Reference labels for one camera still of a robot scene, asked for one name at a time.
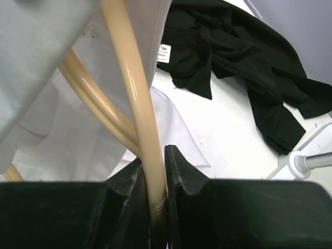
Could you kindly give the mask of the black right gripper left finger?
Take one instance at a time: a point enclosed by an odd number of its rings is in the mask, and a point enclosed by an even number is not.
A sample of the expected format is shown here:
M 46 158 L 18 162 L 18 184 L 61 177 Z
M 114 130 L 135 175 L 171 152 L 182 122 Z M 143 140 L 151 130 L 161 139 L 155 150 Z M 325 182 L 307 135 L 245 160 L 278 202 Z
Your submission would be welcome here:
M 104 182 L 1 184 L 1 248 L 149 248 L 140 159 Z

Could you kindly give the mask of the beige plastic hanger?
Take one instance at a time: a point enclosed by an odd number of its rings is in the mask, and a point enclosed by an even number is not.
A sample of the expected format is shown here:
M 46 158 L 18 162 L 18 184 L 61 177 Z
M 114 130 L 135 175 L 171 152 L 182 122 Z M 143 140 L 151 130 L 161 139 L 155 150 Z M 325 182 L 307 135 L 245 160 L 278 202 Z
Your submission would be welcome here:
M 131 110 L 128 119 L 92 79 L 70 48 L 58 70 L 96 119 L 142 163 L 149 213 L 149 247 L 167 245 L 167 191 L 150 85 L 157 64 L 161 27 L 170 1 L 100 1 Z M 104 182 L 48 181 L 48 182 Z M 31 182 L 15 175 L 14 181 Z

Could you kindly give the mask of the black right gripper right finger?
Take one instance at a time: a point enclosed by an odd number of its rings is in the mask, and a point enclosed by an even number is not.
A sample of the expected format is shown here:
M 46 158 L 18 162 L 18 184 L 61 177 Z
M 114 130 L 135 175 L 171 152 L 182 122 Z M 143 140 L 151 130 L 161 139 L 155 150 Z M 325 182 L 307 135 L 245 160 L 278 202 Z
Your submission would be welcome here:
M 331 197 L 300 181 L 210 179 L 164 149 L 169 248 L 331 248 Z

